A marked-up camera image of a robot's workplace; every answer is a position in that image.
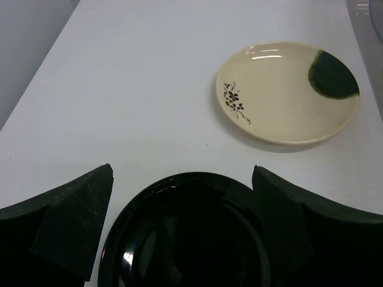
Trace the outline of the cream plate with green patch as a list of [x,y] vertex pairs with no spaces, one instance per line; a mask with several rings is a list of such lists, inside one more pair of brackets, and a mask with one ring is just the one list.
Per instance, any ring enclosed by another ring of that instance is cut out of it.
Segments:
[[360,103],[356,78],[332,54],[299,42],[245,47],[220,68],[215,92],[243,132],[278,145],[324,141],[341,131]]

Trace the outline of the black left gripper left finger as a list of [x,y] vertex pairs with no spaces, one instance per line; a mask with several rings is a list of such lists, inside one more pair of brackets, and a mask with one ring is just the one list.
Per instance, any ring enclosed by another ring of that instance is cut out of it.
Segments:
[[1,209],[1,281],[88,282],[113,189],[109,164]]

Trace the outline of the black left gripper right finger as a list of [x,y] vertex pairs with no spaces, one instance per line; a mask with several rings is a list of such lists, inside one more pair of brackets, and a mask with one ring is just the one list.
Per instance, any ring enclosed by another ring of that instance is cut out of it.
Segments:
[[252,176],[276,286],[381,286],[382,216],[298,187],[264,167]]

